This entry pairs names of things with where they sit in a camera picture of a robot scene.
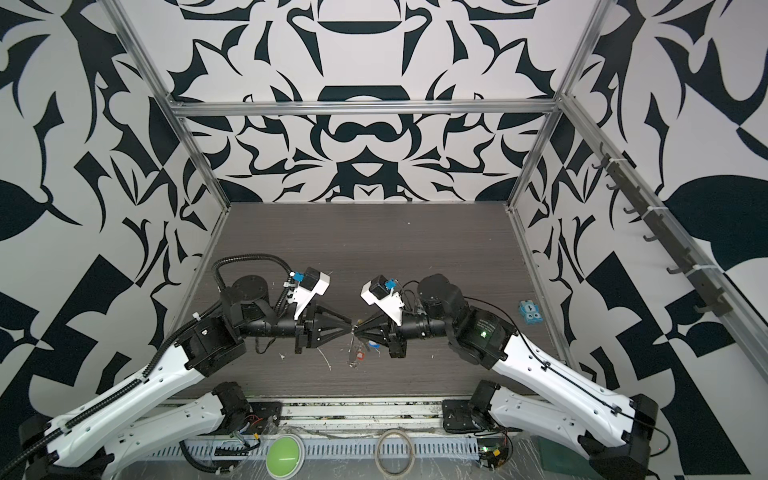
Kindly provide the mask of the metal keyring with yellow tag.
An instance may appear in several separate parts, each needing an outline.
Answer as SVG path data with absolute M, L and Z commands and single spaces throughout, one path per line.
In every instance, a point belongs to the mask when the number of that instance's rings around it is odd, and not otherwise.
M 370 347 L 367 344 L 367 342 L 363 342 L 357 339 L 353 334 L 353 331 L 354 331 L 353 327 L 357 323 L 357 321 L 351 327 L 351 340 L 350 340 L 350 346 L 349 346 L 349 352 L 348 352 L 348 364 L 350 368 L 357 368 L 365 360 L 366 355 L 370 350 Z M 365 358 L 363 361 L 355 360 L 355 354 L 357 351 L 363 351 L 365 353 Z

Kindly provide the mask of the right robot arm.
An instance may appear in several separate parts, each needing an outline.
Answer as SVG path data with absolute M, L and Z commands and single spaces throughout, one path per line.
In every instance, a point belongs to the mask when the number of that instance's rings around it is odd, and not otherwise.
M 580 375 L 529 340 L 508 314 L 464 296 L 442 274 L 419 281 L 413 310 L 401 293 L 393 279 L 368 281 L 360 296 L 380 312 L 354 326 L 354 335 L 387 348 L 393 358 L 405 357 L 411 340 L 444 337 L 463 360 L 537 395 L 529 399 L 481 381 L 469 402 L 475 418 L 567 447 L 604 479 L 650 476 L 651 440 L 659 431 L 654 400 L 627 397 Z

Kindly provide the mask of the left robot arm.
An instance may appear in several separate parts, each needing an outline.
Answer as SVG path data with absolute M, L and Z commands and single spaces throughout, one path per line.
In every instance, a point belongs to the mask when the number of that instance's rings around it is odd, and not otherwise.
M 276 255 L 252 253 L 223 257 L 211 271 L 216 303 L 171 333 L 145 367 L 95 399 L 25 421 L 22 450 L 2 468 L 2 478 L 111 479 L 159 448 L 238 432 L 252 409 L 235 382 L 172 411 L 149 413 L 244 355 L 249 338 L 290 338 L 301 353 L 352 329 L 351 319 L 318 303 L 330 277 L 314 268 L 297 272 Z

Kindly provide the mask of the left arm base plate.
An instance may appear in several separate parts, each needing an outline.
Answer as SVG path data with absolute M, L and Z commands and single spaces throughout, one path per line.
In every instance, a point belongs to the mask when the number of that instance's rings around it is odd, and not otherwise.
M 262 435 L 282 423 L 283 403 L 280 401 L 250 401 L 250 411 L 245 417 L 243 435 Z

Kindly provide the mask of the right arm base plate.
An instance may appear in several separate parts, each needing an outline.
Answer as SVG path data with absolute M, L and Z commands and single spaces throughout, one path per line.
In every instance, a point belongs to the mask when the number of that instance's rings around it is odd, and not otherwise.
M 473 434 L 482 428 L 472 417 L 468 400 L 444 399 L 441 402 L 442 429 L 450 434 Z

